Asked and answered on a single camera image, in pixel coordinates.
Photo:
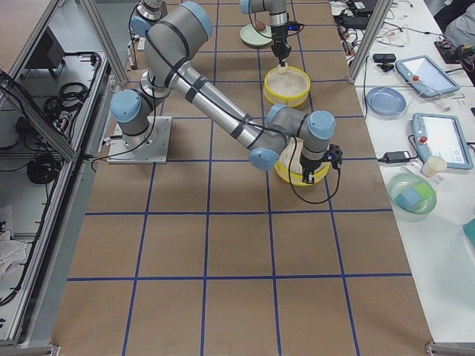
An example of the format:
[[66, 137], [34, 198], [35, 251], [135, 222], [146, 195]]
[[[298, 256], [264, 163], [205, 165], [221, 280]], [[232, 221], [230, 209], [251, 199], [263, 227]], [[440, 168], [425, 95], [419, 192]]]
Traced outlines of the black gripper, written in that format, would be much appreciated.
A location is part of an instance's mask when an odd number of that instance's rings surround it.
[[291, 53], [291, 46], [288, 44], [286, 37], [283, 39], [273, 39], [272, 52], [274, 56], [278, 59], [279, 66], [286, 66], [286, 61]]
[[314, 165], [303, 165], [302, 166], [302, 182], [305, 184], [314, 184], [314, 172], [315, 166]]

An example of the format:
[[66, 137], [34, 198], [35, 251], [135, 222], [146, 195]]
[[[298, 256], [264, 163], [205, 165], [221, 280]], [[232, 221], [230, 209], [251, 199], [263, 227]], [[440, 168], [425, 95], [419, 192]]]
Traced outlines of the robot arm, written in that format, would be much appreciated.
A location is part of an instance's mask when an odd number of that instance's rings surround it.
[[270, 19], [270, 39], [272, 40], [272, 52], [278, 59], [279, 66], [285, 67], [286, 59], [290, 55], [292, 47], [287, 38], [300, 33], [305, 25], [297, 21], [290, 21], [284, 0], [241, 0], [241, 12], [249, 17], [252, 27], [251, 15], [253, 13], [267, 12]]
[[149, 119], [151, 112], [175, 90], [246, 147], [249, 161], [258, 169], [273, 169], [290, 140], [297, 139], [302, 149], [293, 151], [290, 160], [299, 163], [303, 184], [313, 184], [325, 162], [339, 171], [342, 152], [330, 143], [335, 132], [335, 118], [331, 113], [304, 113], [288, 105], [275, 104], [268, 113], [266, 125], [258, 125], [193, 68], [193, 57], [211, 35], [208, 13], [193, 1], [179, 4], [144, 30], [149, 69], [138, 86], [114, 94], [111, 100], [111, 114], [122, 131], [123, 143], [135, 149], [154, 138], [155, 125]]

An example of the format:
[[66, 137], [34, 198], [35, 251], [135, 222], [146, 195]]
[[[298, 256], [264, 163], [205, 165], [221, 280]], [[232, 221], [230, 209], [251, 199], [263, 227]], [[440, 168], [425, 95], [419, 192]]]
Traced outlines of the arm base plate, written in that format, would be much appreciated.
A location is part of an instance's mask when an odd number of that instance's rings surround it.
[[119, 139], [111, 142], [107, 162], [120, 164], [166, 164], [172, 118], [148, 116], [149, 128], [139, 136], [127, 136], [117, 123], [114, 134]]

